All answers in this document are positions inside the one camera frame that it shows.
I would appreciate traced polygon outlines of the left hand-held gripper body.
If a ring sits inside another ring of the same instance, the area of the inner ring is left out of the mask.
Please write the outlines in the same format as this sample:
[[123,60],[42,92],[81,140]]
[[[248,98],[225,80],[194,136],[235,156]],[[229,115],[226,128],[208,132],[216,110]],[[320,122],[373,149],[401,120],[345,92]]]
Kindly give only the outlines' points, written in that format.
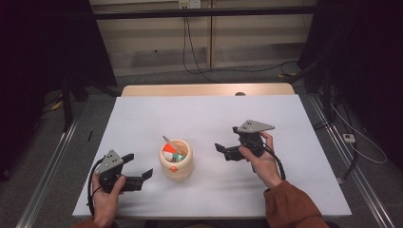
[[95,169],[98,184],[94,187],[94,191],[102,189],[104,192],[110,193],[119,178],[123,176],[124,164],[124,160],[111,149]]

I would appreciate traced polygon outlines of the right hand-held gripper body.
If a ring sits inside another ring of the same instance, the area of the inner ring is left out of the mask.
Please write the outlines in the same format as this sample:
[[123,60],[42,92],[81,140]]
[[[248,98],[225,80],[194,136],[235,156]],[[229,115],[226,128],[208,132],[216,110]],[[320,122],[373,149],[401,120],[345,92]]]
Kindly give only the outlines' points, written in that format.
[[242,146],[247,147],[256,157],[264,152],[263,140],[260,136],[262,131],[272,130],[275,127],[267,123],[247,120],[239,128],[239,141]]

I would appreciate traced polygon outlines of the cream ringed pen holder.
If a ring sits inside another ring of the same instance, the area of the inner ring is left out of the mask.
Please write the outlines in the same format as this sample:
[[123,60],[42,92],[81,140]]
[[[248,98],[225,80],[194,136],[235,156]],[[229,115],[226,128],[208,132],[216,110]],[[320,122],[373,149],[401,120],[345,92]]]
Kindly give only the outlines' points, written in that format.
[[185,156],[183,161],[168,162],[163,158],[163,146],[159,152],[159,161],[163,173],[172,181],[184,181],[187,179],[194,169],[194,155],[193,148],[188,142],[182,140],[172,141]]

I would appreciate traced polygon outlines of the silver pen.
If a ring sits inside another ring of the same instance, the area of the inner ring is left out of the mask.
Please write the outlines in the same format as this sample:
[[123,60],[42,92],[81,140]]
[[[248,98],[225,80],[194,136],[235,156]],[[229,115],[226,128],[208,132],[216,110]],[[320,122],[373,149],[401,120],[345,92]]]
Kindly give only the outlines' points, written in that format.
[[163,139],[170,146],[172,152],[182,155],[182,151],[173,142],[171,142],[166,136],[163,135]]

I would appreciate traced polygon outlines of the white green glue stick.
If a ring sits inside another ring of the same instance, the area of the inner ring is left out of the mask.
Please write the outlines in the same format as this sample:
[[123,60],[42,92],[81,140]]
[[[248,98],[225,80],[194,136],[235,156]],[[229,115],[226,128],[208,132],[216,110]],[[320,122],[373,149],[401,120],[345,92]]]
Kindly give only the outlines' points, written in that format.
[[170,152],[163,152],[163,158],[167,161],[167,162],[181,162],[185,159],[184,155],[180,155],[177,153],[170,153]]

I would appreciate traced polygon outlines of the person's right hand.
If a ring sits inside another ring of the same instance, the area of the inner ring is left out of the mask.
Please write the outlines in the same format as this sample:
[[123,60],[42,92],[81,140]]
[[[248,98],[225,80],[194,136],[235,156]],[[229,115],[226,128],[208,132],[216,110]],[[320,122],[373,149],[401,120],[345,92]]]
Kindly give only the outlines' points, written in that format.
[[248,162],[251,162],[256,174],[268,188],[273,189],[282,183],[276,159],[267,151],[260,157],[256,157],[247,147],[241,146],[239,152]]

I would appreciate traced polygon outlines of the person's left hand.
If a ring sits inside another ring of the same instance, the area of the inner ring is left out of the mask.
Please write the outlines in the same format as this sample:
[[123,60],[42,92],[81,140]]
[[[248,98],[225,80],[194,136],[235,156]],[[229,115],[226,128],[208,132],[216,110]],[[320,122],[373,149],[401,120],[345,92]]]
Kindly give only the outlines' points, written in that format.
[[[92,187],[98,184],[96,175],[92,177]],[[125,184],[125,176],[119,178],[110,193],[104,192],[102,189],[92,194],[94,203],[94,218],[114,221],[118,212],[119,196]]]

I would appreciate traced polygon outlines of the black stand leg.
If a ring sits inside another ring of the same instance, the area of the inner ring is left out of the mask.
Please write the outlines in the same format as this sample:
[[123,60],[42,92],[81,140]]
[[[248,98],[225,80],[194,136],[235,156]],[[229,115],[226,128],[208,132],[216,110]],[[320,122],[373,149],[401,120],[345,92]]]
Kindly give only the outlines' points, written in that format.
[[70,102],[70,90],[68,87],[67,78],[63,79],[61,86],[62,86],[62,103],[65,117],[64,132],[67,132],[73,121],[73,114]]

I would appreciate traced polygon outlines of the black horizontal bar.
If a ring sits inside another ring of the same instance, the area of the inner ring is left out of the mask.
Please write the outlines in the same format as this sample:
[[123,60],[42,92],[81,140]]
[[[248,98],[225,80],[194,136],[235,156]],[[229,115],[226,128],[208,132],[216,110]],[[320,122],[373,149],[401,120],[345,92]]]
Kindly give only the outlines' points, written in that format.
[[150,19],[181,17],[218,17],[248,15],[299,15],[312,14],[316,6],[270,7],[270,8],[232,8],[232,9],[163,9],[136,11],[94,11],[96,20]]

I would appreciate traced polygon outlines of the black curtain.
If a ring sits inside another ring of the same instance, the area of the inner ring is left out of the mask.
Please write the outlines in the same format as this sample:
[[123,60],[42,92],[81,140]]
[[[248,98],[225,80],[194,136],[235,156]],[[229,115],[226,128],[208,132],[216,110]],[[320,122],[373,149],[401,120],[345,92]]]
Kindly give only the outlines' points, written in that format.
[[45,106],[87,99],[116,79],[89,0],[0,0],[0,181],[28,145]]
[[318,57],[403,170],[403,0],[317,0],[297,65],[304,69]]

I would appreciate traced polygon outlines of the white wall socket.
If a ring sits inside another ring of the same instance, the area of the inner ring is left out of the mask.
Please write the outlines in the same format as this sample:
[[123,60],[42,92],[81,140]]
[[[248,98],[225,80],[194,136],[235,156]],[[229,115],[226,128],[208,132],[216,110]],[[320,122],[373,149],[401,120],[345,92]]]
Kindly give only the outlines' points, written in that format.
[[179,8],[182,10],[186,9],[200,9],[202,7],[201,0],[178,0]]

